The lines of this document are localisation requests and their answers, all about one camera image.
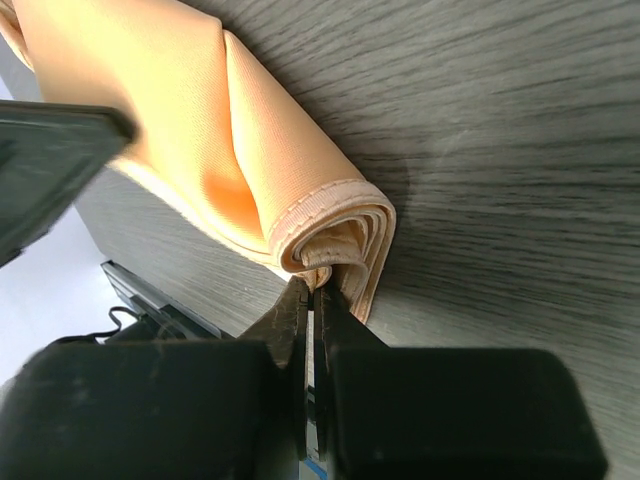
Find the gray wood surface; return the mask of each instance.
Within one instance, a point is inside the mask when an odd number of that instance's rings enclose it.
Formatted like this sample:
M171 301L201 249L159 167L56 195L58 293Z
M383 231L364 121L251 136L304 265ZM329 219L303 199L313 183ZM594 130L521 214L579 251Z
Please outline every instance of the gray wood surface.
M640 3L189 3L220 16L396 205L372 330L557 353L610 478L640 478ZM113 172L79 210L105 254L230 333L281 288Z

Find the fabric fold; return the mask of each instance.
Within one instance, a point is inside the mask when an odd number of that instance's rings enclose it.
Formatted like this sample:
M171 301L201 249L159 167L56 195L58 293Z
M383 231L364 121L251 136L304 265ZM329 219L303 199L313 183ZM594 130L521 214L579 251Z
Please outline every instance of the fabric fold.
M255 262L311 288L333 275L366 321L394 208L220 20L176 0L2 1L46 101L137 123L113 168Z

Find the orange cloth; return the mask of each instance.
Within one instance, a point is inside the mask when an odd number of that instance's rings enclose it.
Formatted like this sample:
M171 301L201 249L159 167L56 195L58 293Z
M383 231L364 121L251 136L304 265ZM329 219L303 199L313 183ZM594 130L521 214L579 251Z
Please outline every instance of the orange cloth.
M312 288L333 274L366 321L393 206L219 19L176 0L13 8L0 10L0 30L46 101L136 121L112 167L255 262Z

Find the tabletop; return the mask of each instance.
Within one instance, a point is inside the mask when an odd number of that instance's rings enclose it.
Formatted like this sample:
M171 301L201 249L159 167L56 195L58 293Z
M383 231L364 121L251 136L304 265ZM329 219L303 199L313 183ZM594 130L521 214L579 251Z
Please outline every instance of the tabletop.
M370 328L392 345L556 353L609 478L640 477L640 4L187 3L219 16L396 206ZM0 63L17 99L38 98L28 71ZM282 289L113 171L78 209L103 253L231 334Z

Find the napkin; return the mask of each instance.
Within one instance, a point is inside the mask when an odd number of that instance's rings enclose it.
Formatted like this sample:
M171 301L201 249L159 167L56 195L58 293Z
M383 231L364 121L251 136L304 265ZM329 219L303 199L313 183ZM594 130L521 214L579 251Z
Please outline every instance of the napkin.
M211 238L367 320L395 211L219 19L176 0L0 0L47 102L138 125L111 163Z

